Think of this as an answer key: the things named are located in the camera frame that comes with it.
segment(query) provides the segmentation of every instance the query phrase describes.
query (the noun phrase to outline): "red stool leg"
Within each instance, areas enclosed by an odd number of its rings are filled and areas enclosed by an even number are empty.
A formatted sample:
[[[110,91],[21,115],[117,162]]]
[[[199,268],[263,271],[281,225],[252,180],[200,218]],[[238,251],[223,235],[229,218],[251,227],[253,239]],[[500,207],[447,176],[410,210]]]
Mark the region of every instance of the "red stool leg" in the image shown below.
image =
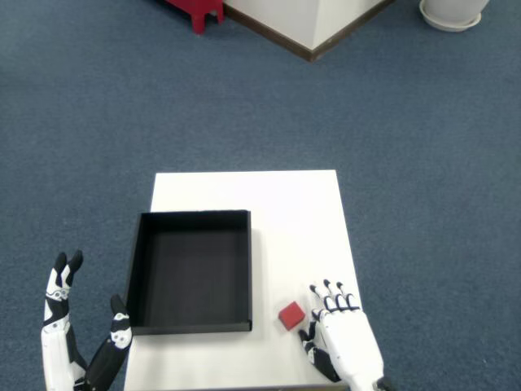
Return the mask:
[[[192,15],[192,29],[196,34],[204,33],[204,14]]]
[[[217,21],[222,23],[225,21],[225,12],[222,9],[222,2],[217,4]]]

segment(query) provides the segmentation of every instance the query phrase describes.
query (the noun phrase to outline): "white wall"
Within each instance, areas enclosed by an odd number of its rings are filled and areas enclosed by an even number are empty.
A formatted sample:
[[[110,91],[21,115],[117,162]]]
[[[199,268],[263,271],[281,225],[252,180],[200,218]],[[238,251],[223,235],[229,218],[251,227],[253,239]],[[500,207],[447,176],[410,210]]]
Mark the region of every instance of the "white wall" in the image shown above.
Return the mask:
[[[382,0],[318,1],[317,23],[315,25],[312,49],[327,41],[356,18],[365,14],[379,2],[382,2]]]
[[[225,0],[237,11],[314,49],[382,0]]]
[[[319,2],[320,0],[225,0],[230,7],[309,49],[313,48],[315,41]]]

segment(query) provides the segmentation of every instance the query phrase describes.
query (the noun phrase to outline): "brown baseboard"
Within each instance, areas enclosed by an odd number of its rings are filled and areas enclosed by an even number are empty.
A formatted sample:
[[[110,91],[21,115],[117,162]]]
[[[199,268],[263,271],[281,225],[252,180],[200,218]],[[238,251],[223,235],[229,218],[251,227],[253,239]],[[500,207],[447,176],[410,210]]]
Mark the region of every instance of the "brown baseboard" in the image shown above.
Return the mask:
[[[306,46],[293,41],[291,38],[282,35],[265,24],[262,24],[258,20],[253,19],[251,16],[243,14],[241,11],[237,11],[235,8],[230,7],[227,4],[224,6],[225,13],[230,19],[248,27],[261,36],[268,38],[270,41],[275,42],[276,44],[289,50],[291,53],[298,55],[299,57],[302,57],[309,62],[313,62],[314,60],[321,57],[324,53],[329,51],[332,47],[336,46],[342,39],[347,37],[355,29],[358,29],[368,20],[374,18],[383,8],[387,7],[392,2],[394,2],[394,0],[383,0],[382,2],[379,2],[376,6],[369,9],[363,15],[360,15],[353,22],[345,26],[327,41],[323,42],[314,49],[309,49]]]

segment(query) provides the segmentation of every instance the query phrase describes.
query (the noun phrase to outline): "red stool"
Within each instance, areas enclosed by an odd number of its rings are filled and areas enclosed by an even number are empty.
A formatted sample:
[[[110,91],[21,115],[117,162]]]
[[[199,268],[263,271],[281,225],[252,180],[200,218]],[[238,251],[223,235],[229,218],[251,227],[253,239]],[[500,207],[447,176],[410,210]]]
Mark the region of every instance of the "red stool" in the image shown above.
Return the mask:
[[[217,13],[217,20],[222,23],[225,19],[222,10],[222,0],[167,0],[184,12],[188,12],[192,18],[194,33],[204,33],[204,17],[212,11]]]

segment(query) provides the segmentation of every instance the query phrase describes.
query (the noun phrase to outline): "black tray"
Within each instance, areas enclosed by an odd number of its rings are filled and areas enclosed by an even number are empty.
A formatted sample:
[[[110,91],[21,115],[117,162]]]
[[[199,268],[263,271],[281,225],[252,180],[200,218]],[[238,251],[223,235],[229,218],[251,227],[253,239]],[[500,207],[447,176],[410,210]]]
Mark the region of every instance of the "black tray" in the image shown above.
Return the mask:
[[[126,305],[134,335],[251,331],[250,212],[142,213]]]

